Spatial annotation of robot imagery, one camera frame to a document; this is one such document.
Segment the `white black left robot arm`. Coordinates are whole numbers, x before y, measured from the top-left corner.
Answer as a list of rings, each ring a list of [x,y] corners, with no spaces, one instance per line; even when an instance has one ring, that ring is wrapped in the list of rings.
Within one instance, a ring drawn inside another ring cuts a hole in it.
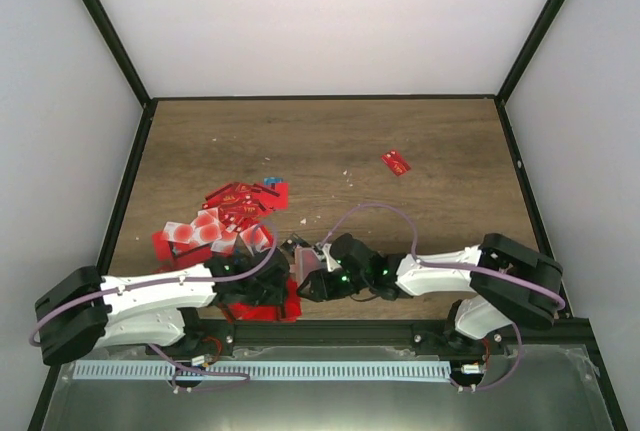
[[[229,321],[294,322],[301,315],[289,262],[275,248],[215,254],[178,271],[134,277],[85,266],[35,302],[29,343],[47,366],[122,345],[174,347],[191,355],[203,346],[198,312],[208,307],[221,309]]]

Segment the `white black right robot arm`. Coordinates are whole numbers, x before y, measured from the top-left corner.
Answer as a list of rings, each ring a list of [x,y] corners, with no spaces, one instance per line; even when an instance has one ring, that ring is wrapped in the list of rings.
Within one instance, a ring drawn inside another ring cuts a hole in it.
[[[329,302],[363,291],[389,302],[434,293],[464,293],[451,305],[441,338],[458,354],[507,326],[548,330],[566,301],[562,267],[502,234],[488,234],[460,251],[381,254],[345,233],[330,243],[298,247],[299,297]]]

